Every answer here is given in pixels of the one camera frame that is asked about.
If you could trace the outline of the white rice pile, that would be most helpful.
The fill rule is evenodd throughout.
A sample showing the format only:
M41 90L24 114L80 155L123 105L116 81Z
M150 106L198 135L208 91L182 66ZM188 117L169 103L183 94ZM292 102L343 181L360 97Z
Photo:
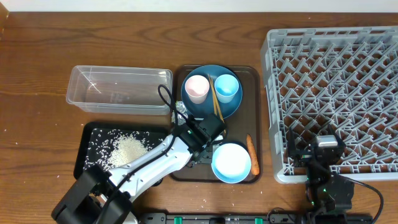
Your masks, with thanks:
M150 151L149 132L95 128L91 132L83 169L104 171L125 165Z

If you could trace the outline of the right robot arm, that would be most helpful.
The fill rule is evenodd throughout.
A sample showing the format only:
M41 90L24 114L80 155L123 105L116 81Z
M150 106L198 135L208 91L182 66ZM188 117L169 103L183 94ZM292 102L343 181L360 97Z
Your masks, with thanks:
M307 147L299 147L294 131L288 132L287 152L294 167L305 168L306 196L313 208L302 217L304 223L346 223L345 211L352 208L354 184L332 174L346 144L331 126L326 135L318 135Z

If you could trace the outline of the aluminium foil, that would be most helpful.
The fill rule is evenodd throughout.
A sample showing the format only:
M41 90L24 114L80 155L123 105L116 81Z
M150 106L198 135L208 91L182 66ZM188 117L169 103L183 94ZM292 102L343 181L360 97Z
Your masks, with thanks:
M186 120L188 119L188 111L184 103L182 101L177 101L175 103L175 108L177 109L177 113L175 111L172 111L171 122L173 124L177 123L178 125L186 123Z

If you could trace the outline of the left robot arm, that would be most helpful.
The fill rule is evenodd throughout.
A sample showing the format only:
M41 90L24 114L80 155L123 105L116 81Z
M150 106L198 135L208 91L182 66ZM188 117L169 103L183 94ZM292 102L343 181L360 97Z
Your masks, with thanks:
M176 126L157 147L136 160L103 171L83 171L51 216L57 223L137 223L132 203L160 179L199 157L226 128L215 114Z

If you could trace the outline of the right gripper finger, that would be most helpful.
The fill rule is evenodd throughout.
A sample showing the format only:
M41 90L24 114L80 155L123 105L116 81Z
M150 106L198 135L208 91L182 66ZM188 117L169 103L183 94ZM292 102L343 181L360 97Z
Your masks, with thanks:
M333 135L335 137L337 145L344 145L343 140L336 134L335 130L330 124L327 126L327 132L329 135Z
M292 128L289 128L288 131L287 152L297 152L296 143L295 143L295 133Z

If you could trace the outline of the light blue bowl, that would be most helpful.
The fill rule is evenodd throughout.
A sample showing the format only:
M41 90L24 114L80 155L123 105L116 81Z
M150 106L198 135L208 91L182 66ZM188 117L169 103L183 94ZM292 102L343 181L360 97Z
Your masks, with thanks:
M214 151L211 169L220 181L237 184L251 172L251 158L241 145L225 143Z

